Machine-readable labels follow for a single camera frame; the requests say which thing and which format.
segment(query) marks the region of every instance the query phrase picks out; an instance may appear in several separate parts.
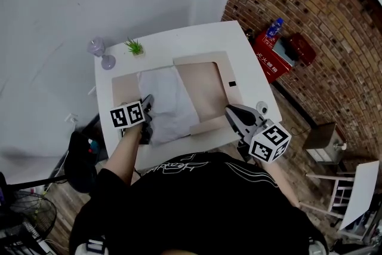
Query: red fire extinguisher box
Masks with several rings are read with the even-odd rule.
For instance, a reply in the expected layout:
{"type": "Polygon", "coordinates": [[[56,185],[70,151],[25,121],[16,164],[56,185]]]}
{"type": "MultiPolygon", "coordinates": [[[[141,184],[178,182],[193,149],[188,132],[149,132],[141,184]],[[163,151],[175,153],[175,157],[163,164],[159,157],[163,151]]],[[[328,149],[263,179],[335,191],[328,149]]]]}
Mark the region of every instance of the red fire extinguisher box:
{"type": "Polygon", "coordinates": [[[263,31],[252,46],[269,83],[292,69],[292,65],[273,50],[279,38],[280,35],[268,38],[263,31]]]}

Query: green plant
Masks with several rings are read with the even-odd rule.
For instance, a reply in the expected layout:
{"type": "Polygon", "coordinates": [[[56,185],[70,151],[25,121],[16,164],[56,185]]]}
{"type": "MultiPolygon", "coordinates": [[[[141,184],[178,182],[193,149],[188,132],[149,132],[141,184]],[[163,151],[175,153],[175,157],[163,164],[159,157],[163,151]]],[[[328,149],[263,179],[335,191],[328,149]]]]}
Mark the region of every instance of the green plant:
{"type": "Polygon", "coordinates": [[[138,41],[134,41],[133,39],[127,39],[125,41],[125,45],[129,47],[129,52],[133,53],[135,56],[143,53],[142,44],[138,43],[138,41]]]}

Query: black and white marker cube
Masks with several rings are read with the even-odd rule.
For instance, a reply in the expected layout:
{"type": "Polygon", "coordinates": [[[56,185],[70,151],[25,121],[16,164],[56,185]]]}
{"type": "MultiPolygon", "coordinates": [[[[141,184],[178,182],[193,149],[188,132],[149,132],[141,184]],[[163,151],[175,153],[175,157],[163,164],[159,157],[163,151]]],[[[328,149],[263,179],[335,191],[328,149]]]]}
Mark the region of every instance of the black and white marker cube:
{"type": "Polygon", "coordinates": [[[273,162],[284,154],[290,140],[291,135],[281,124],[273,124],[252,138],[249,154],[264,162],[273,162]]]}
{"type": "Polygon", "coordinates": [[[114,107],[110,111],[110,115],[113,125],[117,129],[131,128],[144,121],[144,113],[140,101],[114,107]]]}

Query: red brick wall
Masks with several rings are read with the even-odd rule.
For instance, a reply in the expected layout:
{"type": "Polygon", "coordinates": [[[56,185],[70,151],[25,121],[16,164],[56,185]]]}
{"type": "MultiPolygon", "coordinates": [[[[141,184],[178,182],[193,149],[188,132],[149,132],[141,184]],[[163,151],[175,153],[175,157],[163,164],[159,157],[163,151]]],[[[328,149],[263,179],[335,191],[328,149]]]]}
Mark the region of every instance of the red brick wall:
{"type": "Polygon", "coordinates": [[[278,81],[318,124],[337,122],[350,151],[382,157],[382,35],[363,1],[228,0],[223,20],[259,32],[282,17],[284,35],[302,33],[317,58],[278,81]]]}

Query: white cloth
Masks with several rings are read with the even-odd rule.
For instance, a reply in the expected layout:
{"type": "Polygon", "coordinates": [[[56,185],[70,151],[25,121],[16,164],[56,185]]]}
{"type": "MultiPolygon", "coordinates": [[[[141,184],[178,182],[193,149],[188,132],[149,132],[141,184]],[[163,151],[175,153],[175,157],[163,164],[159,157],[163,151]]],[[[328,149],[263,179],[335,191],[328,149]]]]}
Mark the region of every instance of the white cloth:
{"type": "Polygon", "coordinates": [[[154,97],[153,146],[187,136],[190,127],[200,123],[175,66],[139,72],[138,86],[143,99],[149,94],[154,97]]]}

